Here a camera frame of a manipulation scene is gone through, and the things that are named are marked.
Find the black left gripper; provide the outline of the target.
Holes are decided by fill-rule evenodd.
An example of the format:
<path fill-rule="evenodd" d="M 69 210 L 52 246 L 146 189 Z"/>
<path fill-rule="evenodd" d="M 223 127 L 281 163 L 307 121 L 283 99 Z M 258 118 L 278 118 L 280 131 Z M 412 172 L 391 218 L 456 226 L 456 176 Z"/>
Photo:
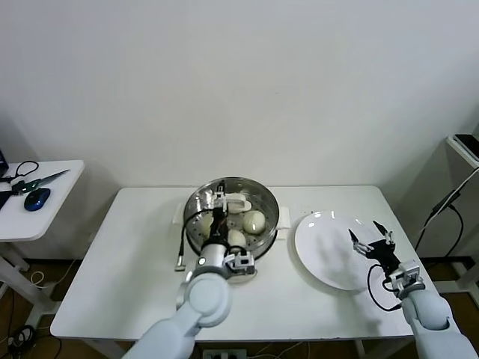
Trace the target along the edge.
<path fill-rule="evenodd" d="M 225 181 L 221 180 L 213 195 L 213 222 L 210 225 L 210 236 L 208 243 L 227 245 L 228 244 L 228 220 L 223 210 L 228 209 L 228 202 L 225 195 Z"/>

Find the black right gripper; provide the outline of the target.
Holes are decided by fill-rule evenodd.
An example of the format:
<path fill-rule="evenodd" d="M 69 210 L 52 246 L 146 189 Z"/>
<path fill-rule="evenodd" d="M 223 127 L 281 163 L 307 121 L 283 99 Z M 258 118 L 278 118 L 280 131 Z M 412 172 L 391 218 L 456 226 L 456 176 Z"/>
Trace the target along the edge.
<path fill-rule="evenodd" d="M 370 243 L 372 250 L 369 251 L 369 246 L 360 242 L 357 236 L 351 229 L 348 229 L 353 249 L 359 254 L 368 253 L 368 258 L 377 260 L 386 275 L 391 275 L 399 268 L 400 260 L 394 254 L 396 245 L 392 239 L 392 232 L 387 230 L 385 226 L 377 221 L 373 221 L 375 228 L 379 231 L 382 238 L 376 242 Z"/>

